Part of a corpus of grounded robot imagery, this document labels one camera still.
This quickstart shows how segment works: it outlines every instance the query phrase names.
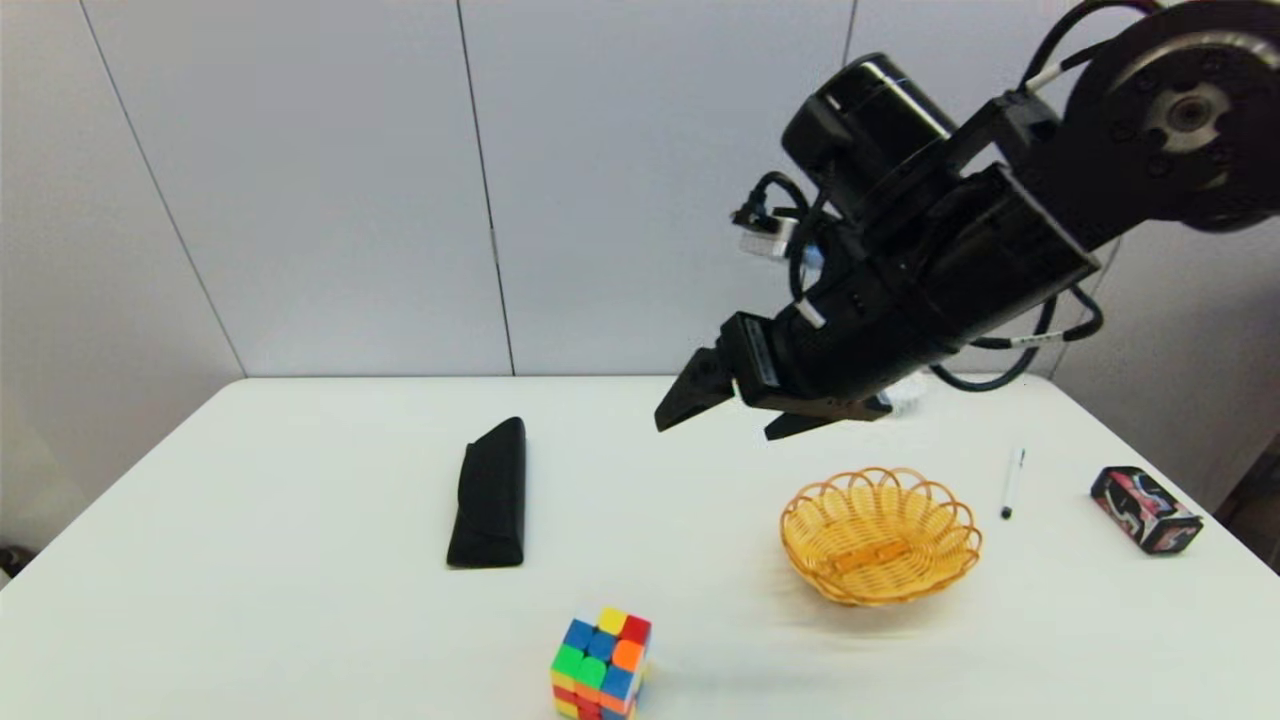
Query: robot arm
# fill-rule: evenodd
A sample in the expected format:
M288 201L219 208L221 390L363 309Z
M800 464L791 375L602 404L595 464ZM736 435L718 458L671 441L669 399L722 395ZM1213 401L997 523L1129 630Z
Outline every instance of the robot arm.
M1111 5L1149 14L1044 69L1075 22ZM1059 119L1034 91L1084 61ZM737 313L721 325L716 346L694 354L659 405L658 429L731 398L735 384L748 405L782 413L771 439L874 419L888 410L881 389L965 345L1087 337L1101 313L1075 283L1098 269L1097 247L1147 219L1228 232L1280 213L1270 174L1280 167L1276 128L1280 5L1263 0L1167 10L1085 1L1053 28L1019 88L960 127L884 55L855 60L782 136L819 188L815 201L771 173L733 215L750 238L782 249L794 301L772 319ZM988 145L1006 163L961 176ZM769 184L796 208L769 214ZM805 287L815 254L820 277ZM1046 334L1068 290L1094 319ZM982 337L1042 304L1037 336Z

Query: rubik's cube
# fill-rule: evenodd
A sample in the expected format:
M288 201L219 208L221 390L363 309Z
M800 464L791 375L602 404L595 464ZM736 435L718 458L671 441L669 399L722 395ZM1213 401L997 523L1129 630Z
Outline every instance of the rubik's cube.
M649 621L607 607L575 619L552 661L556 710L572 720L630 720L644 676Z

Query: yellow basket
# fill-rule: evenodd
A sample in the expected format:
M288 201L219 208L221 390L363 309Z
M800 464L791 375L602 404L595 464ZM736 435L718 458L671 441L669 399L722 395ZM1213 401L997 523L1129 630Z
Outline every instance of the yellow basket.
M865 468L805 486L782 511L781 529L791 566L841 605L941 592L982 548L969 507L910 468Z

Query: pen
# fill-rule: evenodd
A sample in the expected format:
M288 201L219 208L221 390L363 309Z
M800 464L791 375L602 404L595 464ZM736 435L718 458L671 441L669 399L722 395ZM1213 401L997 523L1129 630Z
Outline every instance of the pen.
M1027 448L1019 447L1009 457L1009 475L1005 477L1005 505L1000 509L1000 516L1005 520L1014 516L1014 496L1018 495L1018 475L1023 474L1023 461L1027 460Z

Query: small box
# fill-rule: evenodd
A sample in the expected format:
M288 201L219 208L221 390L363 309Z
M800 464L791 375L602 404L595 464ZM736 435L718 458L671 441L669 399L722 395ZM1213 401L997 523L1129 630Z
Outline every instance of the small box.
M1181 552L1204 527L1142 468L1103 468L1089 495L1148 555Z

